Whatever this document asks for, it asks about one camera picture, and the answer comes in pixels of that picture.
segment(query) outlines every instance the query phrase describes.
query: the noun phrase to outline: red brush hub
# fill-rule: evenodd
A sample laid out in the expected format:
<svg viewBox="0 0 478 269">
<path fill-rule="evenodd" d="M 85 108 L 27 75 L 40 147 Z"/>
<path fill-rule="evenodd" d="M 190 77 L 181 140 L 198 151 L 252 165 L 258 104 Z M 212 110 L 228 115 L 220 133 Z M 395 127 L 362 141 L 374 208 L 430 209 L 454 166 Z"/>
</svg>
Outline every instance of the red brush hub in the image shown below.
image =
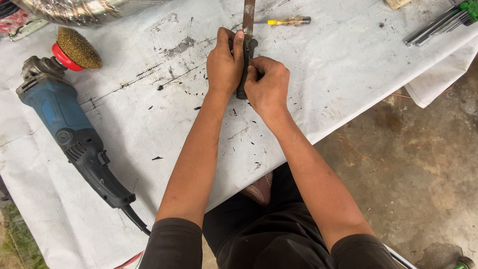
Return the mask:
<svg viewBox="0 0 478 269">
<path fill-rule="evenodd" d="M 73 71 L 81 71 L 83 68 L 75 62 L 73 62 L 66 54 L 61 50 L 60 46 L 58 46 L 58 43 L 53 44 L 52 46 L 52 52 L 53 55 L 68 69 L 73 70 Z"/>
</svg>

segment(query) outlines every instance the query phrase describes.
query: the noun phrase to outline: black t-shirt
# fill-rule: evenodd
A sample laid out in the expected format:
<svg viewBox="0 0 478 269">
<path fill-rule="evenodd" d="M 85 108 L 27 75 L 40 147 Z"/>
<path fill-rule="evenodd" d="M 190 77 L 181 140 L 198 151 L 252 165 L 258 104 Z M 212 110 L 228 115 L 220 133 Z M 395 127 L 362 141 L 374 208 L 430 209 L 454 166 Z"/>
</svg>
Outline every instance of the black t-shirt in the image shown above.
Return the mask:
<svg viewBox="0 0 478 269">
<path fill-rule="evenodd" d="M 154 224 L 140 269 L 195 269 L 201 265 L 199 226 L 184 219 Z M 267 214 L 233 234 L 220 247 L 217 265 L 220 269 L 397 268 L 383 243 L 371 235 L 342 238 L 329 254 L 307 208 L 297 204 Z"/>
</svg>

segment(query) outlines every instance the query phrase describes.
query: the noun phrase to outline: hand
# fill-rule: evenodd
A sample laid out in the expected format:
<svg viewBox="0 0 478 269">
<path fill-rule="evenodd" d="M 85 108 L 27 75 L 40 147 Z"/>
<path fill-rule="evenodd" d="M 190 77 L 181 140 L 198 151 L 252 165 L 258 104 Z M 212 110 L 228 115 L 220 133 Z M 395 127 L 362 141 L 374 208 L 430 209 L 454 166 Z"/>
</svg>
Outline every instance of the hand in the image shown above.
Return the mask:
<svg viewBox="0 0 478 269">
<path fill-rule="evenodd" d="M 263 56 L 251 59 L 250 64 L 244 90 L 252 108 L 269 126 L 276 116 L 290 115 L 287 110 L 290 72 L 282 63 Z"/>
<path fill-rule="evenodd" d="M 209 53 L 206 63 L 209 93 L 226 95 L 229 100 L 239 86 L 244 69 L 243 42 L 242 30 L 234 34 L 231 30 L 219 28 L 216 47 Z"/>
</svg>

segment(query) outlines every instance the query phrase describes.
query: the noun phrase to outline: t-shirt sleeve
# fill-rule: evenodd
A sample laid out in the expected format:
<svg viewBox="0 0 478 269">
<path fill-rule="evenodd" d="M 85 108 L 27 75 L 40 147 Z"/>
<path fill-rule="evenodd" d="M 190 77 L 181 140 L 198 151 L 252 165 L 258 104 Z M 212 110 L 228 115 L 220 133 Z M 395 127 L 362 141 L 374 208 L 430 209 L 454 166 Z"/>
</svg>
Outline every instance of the t-shirt sleeve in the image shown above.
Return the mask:
<svg viewBox="0 0 478 269">
<path fill-rule="evenodd" d="M 140 269 L 200 269 L 202 260 L 201 228 L 184 219 L 163 219 L 152 227 Z"/>
<path fill-rule="evenodd" d="M 336 269 L 397 269 L 383 243 L 371 235 L 349 235 L 332 246 Z"/>
</svg>

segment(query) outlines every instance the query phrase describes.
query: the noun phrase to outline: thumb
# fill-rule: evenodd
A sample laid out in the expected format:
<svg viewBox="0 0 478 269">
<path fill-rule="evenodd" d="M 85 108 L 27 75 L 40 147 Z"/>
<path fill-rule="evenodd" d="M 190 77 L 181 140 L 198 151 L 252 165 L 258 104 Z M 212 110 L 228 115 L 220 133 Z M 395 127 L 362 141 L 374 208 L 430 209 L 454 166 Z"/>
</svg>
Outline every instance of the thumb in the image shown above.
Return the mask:
<svg viewBox="0 0 478 269">
<path fill-rule="evenodd" d="M 232 44 L 232 54 L 234 55 L 234 62 L 244 62 L 244 31 L 239 30 L 234 36 L 234 42 Z"/>
<path fill-rule="evenodd" d="M 246 83 L 245 84 L 255 84 L 257 83 L 257 76 L 259 74 L 258 70 L 254 66 L 249 66 L 247 67 L 247 77 L 246 77 Z"/>
</svg>

